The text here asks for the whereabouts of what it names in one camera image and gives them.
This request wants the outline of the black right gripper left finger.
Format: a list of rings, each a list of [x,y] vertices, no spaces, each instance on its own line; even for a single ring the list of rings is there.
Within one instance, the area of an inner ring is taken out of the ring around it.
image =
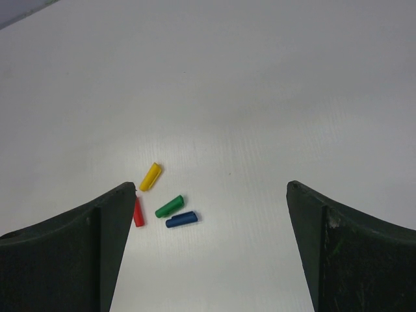
[[[1,310],[109,311],[135,202],[125,182],[1,236]]]

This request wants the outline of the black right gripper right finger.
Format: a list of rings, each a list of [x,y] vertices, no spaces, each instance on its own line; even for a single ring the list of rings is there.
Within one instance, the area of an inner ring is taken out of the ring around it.
[[[414,311],[415,231],[298,182],[287,205],[315,311]]]

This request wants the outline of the red pen cap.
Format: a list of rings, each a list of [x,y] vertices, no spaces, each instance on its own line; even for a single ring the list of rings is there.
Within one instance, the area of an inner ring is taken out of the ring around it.
[[[142,214],[142,208],[141,208],[139,197],[136,197],[136,200],[135,200],[133,220],[134,220],[135,226],[138,228],[145,225],[145,220]]]

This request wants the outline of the yellow pen cap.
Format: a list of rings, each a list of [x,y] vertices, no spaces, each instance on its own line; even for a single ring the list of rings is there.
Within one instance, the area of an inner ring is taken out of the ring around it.
[[[147,174],[145,175],[144,179],[142,180],[139,189],[142,192],[149,191],[159,178],[160,174],[162,173],[162,170],[162,167],[158,163],[154,162],[148,170]]]

